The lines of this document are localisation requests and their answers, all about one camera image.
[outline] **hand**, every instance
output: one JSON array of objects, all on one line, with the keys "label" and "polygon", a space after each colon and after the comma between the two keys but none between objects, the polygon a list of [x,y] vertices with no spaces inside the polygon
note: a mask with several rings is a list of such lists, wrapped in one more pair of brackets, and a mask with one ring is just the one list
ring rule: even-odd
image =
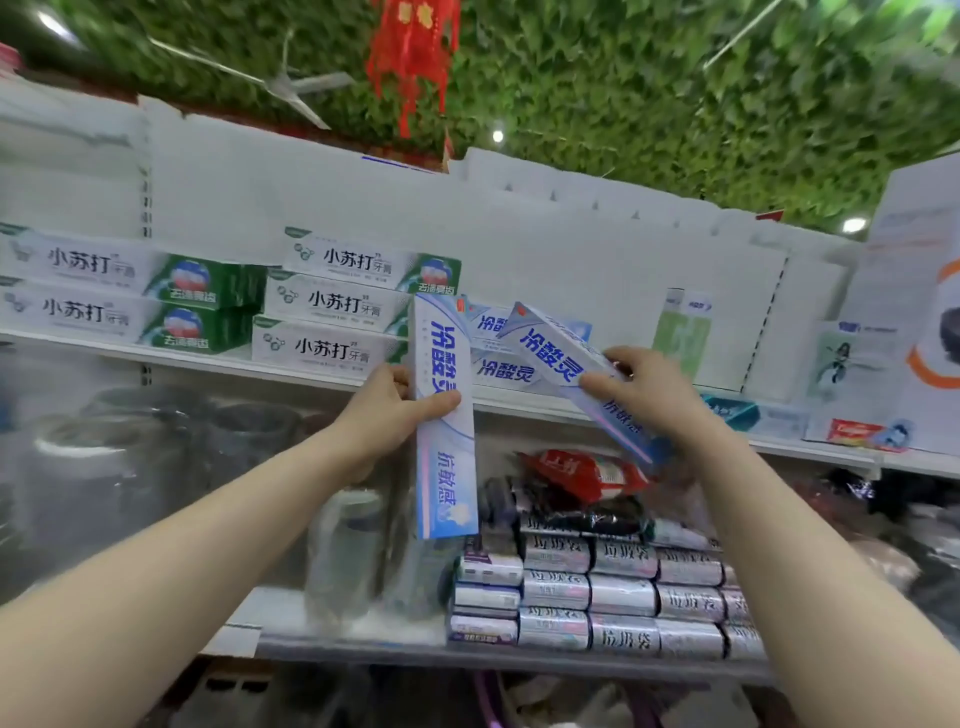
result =
[{"label": "hand", "polygon": [[369,475],[373,464],[399,448],[417,425],[437,420],[460,404],[456,390],[415,401],[405,399],[409,393],[406,368],[381,364],[330,426],[337,442],[357,460],[359,472],[354,481]]},{"label": "hand", "polygon": [[632,376],[620,381],[598,372],[582,375],[581,388],[598,400],[616,400],[642,425],[674,440],[688,438],[711,416],[680,367],[660,352],[613,347],[604,355]]}]

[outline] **fan blade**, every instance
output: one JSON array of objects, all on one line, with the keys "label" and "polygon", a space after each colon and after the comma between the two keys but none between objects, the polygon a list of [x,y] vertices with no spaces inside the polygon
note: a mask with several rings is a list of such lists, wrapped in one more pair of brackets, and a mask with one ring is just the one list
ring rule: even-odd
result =
[{"label": "fan blade", "polygon": [[330,128],[326,125],[322,118],[317,115],[317,112],[312,110],[306,105],[306,103],[299,96],[294,96],[285,100],[290,106],[299,111],[301,114],[306,116],[310,121],[316,124],[319,128],[323,129],[325,132],[328,132]]},{"label": "fan blade", "polygon": [[356,82],[343,71],[337,73],[327,73],[325,76],[311,76],[307,79],[297,79],[293,82],[294,90],[297,93],[317,93],[318,91],[331,91],[334,88],[343,88],[345,85],[353,85]]},{"label": "fan blade", "polygon": [[218,71],[223,71],[224,73],[229,73],[232,76],[237,76],[241,79],[246,79],[254,84],[264,85],[263,79],[258,79],[256,76],[251,76],[249,73],[244,73],[243,71],[238,71],[236,68],[230,68],[228,65],[223,65],[218,63],[213,59],[205,58],[196,53],[190,53],[189,51],[181,50],[176,46],[170,45],[169,43],[164,43],[162,40],[157,40],[154,37],[148,37],[148,40],[155,45],[157,48],[161,48],[167,53],[172,53],[174,56],[180,56],[182,59],[187,59],[188,61],[195,61],[197,63],[203,63],[208,65],[211,68],[216,68]]}]

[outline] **小苏打 toothpaste box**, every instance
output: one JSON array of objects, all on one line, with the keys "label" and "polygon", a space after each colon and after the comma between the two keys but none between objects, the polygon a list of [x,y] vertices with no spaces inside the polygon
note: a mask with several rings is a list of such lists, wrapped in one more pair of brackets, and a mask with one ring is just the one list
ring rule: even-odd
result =
[{"label": "\u5c0f\u82cf\u6253 toothpaste box", "polygon": [[478,531],[467,322],[452,296],[418,293],[410,305],[415,398],[451,389],[462,398],[450,414],[417,427],[417,532],[467,536]]},{"label": "\u5c0f\u82cf\u6253 toothpaste box", "polygon": [[642,470],[650,473],[665,462],[670,447],[664,438],[650,436],[616,401],[595,400],[580,388],[584,372],[626,377],[566,324],[517,302],[497,336],[543,377],[552,394],[572,401],[607,430]]},{"label": "\u5c0f\u82cf\u6253 toothpaste box", "polygon": [[[467,319],[470,334],[470,359],[475,384],[500,389],[513,389],[532,394],[551,395],[553,387],[543,376],[519,356],[510,346],[497,338],[510,308],[473,303],[466,296],[457,302]],[[593,326],[583,321],[566,323],[567,327],[587,341]]]},{"label": "\u5c0f\u82cf\u6253 toothpaste box", "polygon": [[100,286],[0,277],[0,321],[158,349],[219,353],[250,341],[252,311],[170,303]]},{"label": "\u5c0f\u82cf\u6253 toothpaste box", "polygon": [[0,273],[128,296],[231,308],[259,303],[265,269],[161,250],[155,243],[38,231],[0,222]]},{"label": "\u5c0f\u82cf\u6253 toothpaste box", "polygon": [[364,283],[405,293],[457,293],[461,263],[430,253],[407,253],[285,228],[283,268],[308,276]]},{"label": "\u5c0f\u82cf\u6253 toothpaste box", "polygon": [[267,272],[263,315],[406,336],[412,297],[402,291],[272,268]]},{"label": "\u5c0f\u82cf\u6253 toothpaste box", "polygon": [[301,372],[366,378],[377,365],[399,364],[406,339],[305,321],[253,317],[252,360]]}]

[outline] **human arm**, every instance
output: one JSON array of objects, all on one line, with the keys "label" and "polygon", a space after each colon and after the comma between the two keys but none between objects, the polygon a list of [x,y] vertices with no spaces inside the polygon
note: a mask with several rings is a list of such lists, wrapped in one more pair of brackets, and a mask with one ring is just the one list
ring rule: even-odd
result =
[{"label": "human arm", "polygon": [[333,493],[460,402],[407,388],[377,368],[327,429],[0,609],[0,726],[133,725]]},{"label": "human arm", "polygon": [[656,352],[607,352],[633,371],[584,375],[673,440],[692,464],[783,689],[809,728],[947,728],[960,721],[960,652],[876,576],[747,440]]}]

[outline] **green toothpaste box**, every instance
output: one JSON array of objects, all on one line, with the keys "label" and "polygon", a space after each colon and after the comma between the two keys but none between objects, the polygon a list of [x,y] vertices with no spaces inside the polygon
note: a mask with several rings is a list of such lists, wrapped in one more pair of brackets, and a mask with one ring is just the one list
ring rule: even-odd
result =
[{"label": "green toothpaste box", "polygon": [[4,222],[0,273],[208,308],[259,303],[265,277],[259,265],[170,253],[143,240],[37,231]]},{"label": "green toothpaste box", "polygon": [[219,353],[250,341],[252,311],[123,295],[99,286],[0,277],[0,323],[81,339]]},{"label": "green toothpaste box", "polygon": [[411,293],[271,269],[263,315],[407,335]]},{"label": "green toothpaste box", "polygon": [[406,253],[286,228],[283,267],[308,276],[352,281],[406,293],[455,295],[461,263],[430,253]]},{"label": "green toothpaste box", "polygon": [[367,377],[383,362],[399,364],[407,340],[373,331],[253,317],[252,359],[302,372]]},{"label": "green toothpaste box", "polygon": [[707,348],[713,304],[704,293],[668,288],[652,349],[674,359],[691,380]]}]

